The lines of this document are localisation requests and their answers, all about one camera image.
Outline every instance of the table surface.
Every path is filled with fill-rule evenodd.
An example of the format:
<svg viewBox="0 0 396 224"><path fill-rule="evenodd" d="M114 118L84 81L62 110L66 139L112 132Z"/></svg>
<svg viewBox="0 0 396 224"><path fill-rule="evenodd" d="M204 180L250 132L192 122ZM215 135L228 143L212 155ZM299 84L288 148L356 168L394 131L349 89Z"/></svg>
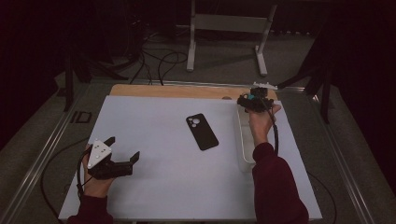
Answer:
<svg viewBox="0 0 396 224"><path fill-rule="evenodd" d="M248 89L114 86L110 96L105 100L90 142L93 137L103 138L111 133L116 135L118 140L114 148L119 149L119 153L113 153L113 161L125 161L128 155L132 156L135 151L131 151L131 148L139 148L142 152L141 160L134 166L134 174L118 179L109 192L111 200L108 210L113 217L147 221L254 220L252 176L239 170L236 149L230 149L235 148L235 142L231 141L234 135L235 103L219 100L224 96L236 99L244 92L248 92ZM270 98L276 98L273 91L270 91L269 95ZM164 100L158 96L170 96L170 98ZM203 100L198 96L210 99ZM174 108L179 110L176 113L169 113L174 111ZM181 148L191 148L194 140L190 137L185 121L182 122L179 118L196 111L203 111L207 116L220 141L218 147L204 152L199 148L181 150ZM320 218L318 204L298 148L295 146L286 114L278 121L282 122L282 125L279 124L281 126L279 132L284 133L282 136L285 138L281 139L284 146L293 148L293 150L283 150L289 154L280 156L290 163L292 171L299 171L296 184L299 192L303 191L302 200L307 205L310 217ZM131 126L139 132L131 131ZM67 218L77 212L78 199L75 191L75 188L69 190L60 218Z"/></svg>

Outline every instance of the metal frame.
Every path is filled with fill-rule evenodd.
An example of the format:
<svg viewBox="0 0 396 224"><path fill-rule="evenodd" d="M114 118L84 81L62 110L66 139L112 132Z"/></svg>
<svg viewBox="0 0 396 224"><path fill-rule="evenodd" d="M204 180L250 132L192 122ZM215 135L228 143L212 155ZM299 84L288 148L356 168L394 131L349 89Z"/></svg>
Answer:
<svg viewBox="0 0 396 224"><path fill-rule="evenodd" d="M194 70L195 61L195 30L217 30L217 31L235 31L262 34L262 42L255 47L257 63L260 69L260 75L267 76L267 68L262 55L265 42L267 40L272 21L276 12L276 5L271 6L267 18L253 17L236 17L222 15L207 15L195 13L195 0L191 0L191 26L190 26L190 47L187 59L187 71Z"/></svg>
<svg viewBox="0 0 396 224"><path fill-rule="evenodd" d="M73 115L73 108L76 106L78 100L81 98L87 88L88 84L82 85L78 88L78 92L75 97L76 100L73 102L73 104L70 105L70 110L64 112L59 119L56 127L49 136L46 145L44 145L41 149L40 154L35 159L33 165L29 168L20 186L16 190L14 197L4 211L4 214L0 217L0 223L14 223L16 221L18 214L20 213L24 204L29 198L37 180L40 178L44 167L50 160L52 153L54 152L60 139L62 138L64 130L66 129L69 120Z"/></svg>
<svg viewBox="0 0 396 224"><path fill-rule="evenodd" d="M290 92L290 93L303 93L305 94L304 88L295 88L295 87L286 87L278 92ZM373 215L369 207L367 206L366 201L363 198L361 190L356 182L355 178L353 177L350 169L347 165L347 161L344 159L343 153L341 148L338 146L337 141L335 140L334 134L330 127L329 123L326 123L323 120L323 117L320 113L320 100L315 95L310 97L310 95L306 96L309 100L309 103L312 106L312 109L315 113L315 117L318 120L321 128L327 135L327 141L331 148L331 153L334 158L335 165L338 168L340 176L343 178L344 184L346 186L346 190L348 191L350 200L352 201L353 205L355 206L355 210L358 214L359 219L361 220L362 224L371 224L375 223L373 219Z"/></svg>

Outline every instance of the black cable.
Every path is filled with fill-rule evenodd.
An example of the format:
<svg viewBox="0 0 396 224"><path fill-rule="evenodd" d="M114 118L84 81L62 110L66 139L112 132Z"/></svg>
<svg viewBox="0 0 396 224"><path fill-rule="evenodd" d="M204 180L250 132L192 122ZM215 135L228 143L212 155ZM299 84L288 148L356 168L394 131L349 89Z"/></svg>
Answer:
<svg viewBox="0 0 396 224"><path fill-rule="evenodd" d="M160 60L157 72L158 72L158 79L160 80L161 85L163 85L163 78L166 76L166 74L168 74L178 63L184 63L188 59L187 54L182 53L182 52L177 52L172 49L148 49L148 50L169 50L169 51L171 51L170 53L164 55L162 58L159 58L159 57L152 55L152 54L148 53L147 51L143 50L143 53L147 54L148 56L153 57L157 60ZM177 56L177 60L175 62L165 60L167 57L169 57L173 54L176 54L176 56ZM185 58L183 60L179 60L179 54L183 55ZM166 72L164 72L163 75L161 75L161 66L163 63L170 63L170 64L172 64L172 66L168 70L166 70Z"/></svg>
<svg viewBox="0 0 396 224"><path fill-rule="evenodd" d="M140 53L140 54L141 54L140 56L143 58L142 59L143 60L142 65L140 65L139 70L137 70L137 72L134 74L134 76L132 77L132 79L129 82L129 84L132 84L134 82L134 79L139 75L140 71L142 71L143 66L146 64L144 54L143 53Z"/></svg>
<svg viewBox="0 0 396 224"><path fill-rule="evenodd" d="M172 54L176 54L177 61L178 61L177 52L171 52L171 53L168 53L165 56L163 56L163 58L160 60L160 64L158 64L158 79L160 80L161 85L163 85L163 78L165 77L165 75L176 66L176 63L173 63L173 65L161 76L161 64L163 63L163 61L165 60L166 57L168 57Z"/></svg>
<svg viewBox="0 0 396 224"><path fill-rule="evenodd" d="M332 220L332 224L335 224L335 221L337 220L337 205L335 204L335 199L332 196L332 194L330 193L329 189L326 187L326 185L324 185L316 176L312 175L311 173L307 172L310 176L314 177L319 184L326 189L327 193L329 194L330 198L332 199L332 206L334 207L334 218Z"/></svg>
<svg viewBox="0 0 396 224"><path fill-rule="evenodd" d="M88 154L90 154L92 151L92 146L85 150L81 156L78 159L78 164L77 164L77 189L78 189L78 198L81 200L81 195L84 194L84 189L82 188L83 185L81 185L81 163L84 157Z"/></svg>
<svg viewBox="0 0 396 224"><path fill-rule="evenodd" d="M148 71L147 76L148 76L148 84L152 85L152 76L151 73L149 71L149 66L147 64L145 64L146 70Z"/></svg>
<svg viewBox="0 0 396 224"><path fill-rule="evenodd" d="M44 201L46 202L47 206L49 207L49 209L51 210L51 213L55 216L55 218L58 220L58 222L60 224L64 224L59 218L58 218L58 213L55 211L55 209L53 208L52 204L50 203L47 194L44 190L44 175L47 171L47 168L49 167L50 163L57 157L59 156L62 152L66 151L67 149L69 149L70 147L76 146L78 144L80 144L81 142L87 141L89 139L89 137L81 139L79 141L77 141L76 143L73 143L67 147L62 148L61 150L59 150L57 153L55 153L47 162L46 166L43 169L43 172L40 176L40 190L41 190L41 194L43 195Z"/></svg>
<svg viewBox="0 0 396 224"><path fill-rule="evenodd" d="M87 181L85 181L81 186L84 187L92 178L93 178L93 175L91 175L91 177Z"/></svg>
<svg viewBox="0 0 396 224"><path fill-rule="evenodd" d="M149 50L170 50L170 51L172 51L173 53L181 54L181 55L183 55L183 56L185 57L185 59L184 59L184 60L181 60L181 61L169 62L169 61L163 60L163 57L162 57L162 58L159 58L159 57L157 57L157 56L155 56L155 55L152 55L152 54L148 53L147 51L143 50L143 52L144 52L145 54L147 54L148 56L153 57L153 58L158 59L158 60L163 60L164 63L184 63L184 62L186 62L187 59L188 59L188 56L187 56L186 53L177 52L177 51L174 51L174 50L172 50L172 49L149 49Z"/></svg>
<svg viewBox="0 0 396 224"><path fill-rule="evenodd" d="M275 124L275 117L274 117L274 110L273 108L271 108L272 112L269 110L268 106L265 104L264 100L259 97L259 99L262 101L262 104L265 107L265 110L267 111L267 113L270 116L271 121L273 122L273 129L274 129L274 138L275 138L275 154L277 155L279 152L279 136L278 136L278 131L277 131L277 126Z"/></svg>

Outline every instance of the metal stand leg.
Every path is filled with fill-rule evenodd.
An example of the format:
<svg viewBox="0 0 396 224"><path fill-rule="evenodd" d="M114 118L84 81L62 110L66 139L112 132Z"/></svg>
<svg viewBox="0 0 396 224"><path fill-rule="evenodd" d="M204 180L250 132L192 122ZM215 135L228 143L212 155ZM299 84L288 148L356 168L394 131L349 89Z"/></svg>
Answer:
<svg viewBox="0 0 396 224"><path fill-rule="evenodd" d="M195 0L191 0L191 26L190 26L190 47L189 55L187 58L187 71L194 70L195 61Z"/></svg>
<svg viewBox="0 0 396 224"><path fill-rule="evenodd" d="M330 88L332 82L331 65L321 64L307 71L300 71L296 76L282 83L279 83L277 86L280 89L283 89L285 87L288 87L290 84L293 84L294 82L299 81L305 77L311 77L311 79L309 79L308 84L306 84L304 88L304 92L307 95L316 95L320 90L320 87L323 86L321 103L320 103L320 115L323 117L323 120L326 123L329 123L328 110L329 110L329 102L330 102Z"/></svg>
<svg viewBox="0 0 396 224"><path fill-rule="evenodd" d="M268 35L270 33L271 24L275 15L276 6L271 7L270 14L267 17L267 22L265 23L264 32L262 33L262 42L259 46L256 46L256 56L257 56L257 63L260 69L260 76L266 77L267 76L267 67L265 66L264 56L262 52L264 50L265 42L267 41Z"/></svg>

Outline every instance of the maroon sleeve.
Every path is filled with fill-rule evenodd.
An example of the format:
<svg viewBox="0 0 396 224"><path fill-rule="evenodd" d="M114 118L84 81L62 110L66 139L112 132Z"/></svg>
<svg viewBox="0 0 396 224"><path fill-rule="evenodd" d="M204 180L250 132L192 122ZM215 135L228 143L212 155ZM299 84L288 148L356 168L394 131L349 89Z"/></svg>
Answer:
<svg viewBox="0 0 396 224"><path fill-rule="evenodd" d="M254 204L257 222L308 223L291 169L278 157L271 144L261 143L253 151Z"/></svg>
<svg viewBox="0 0 396 224"><path fill-rule="evenodd" d="M107 197L83 195L78 214L67 219L68 224L112 224L113 216L107 212Z"/></svg>

